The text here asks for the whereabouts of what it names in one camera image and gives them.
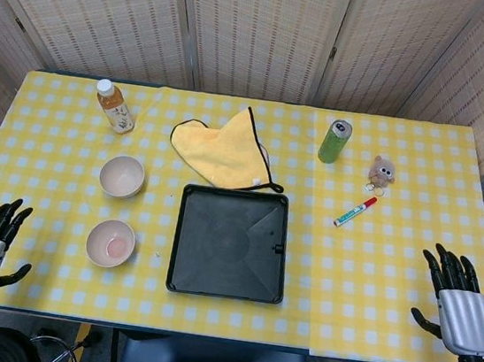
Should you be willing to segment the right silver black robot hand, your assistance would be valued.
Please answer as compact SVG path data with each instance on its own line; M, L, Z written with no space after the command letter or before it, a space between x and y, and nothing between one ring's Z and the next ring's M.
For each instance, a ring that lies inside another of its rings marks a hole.
M438 319L433 323L417 307L411 316L456 356L484 358L484 295L472 262L438 243L436 254L423 250L434 287Z

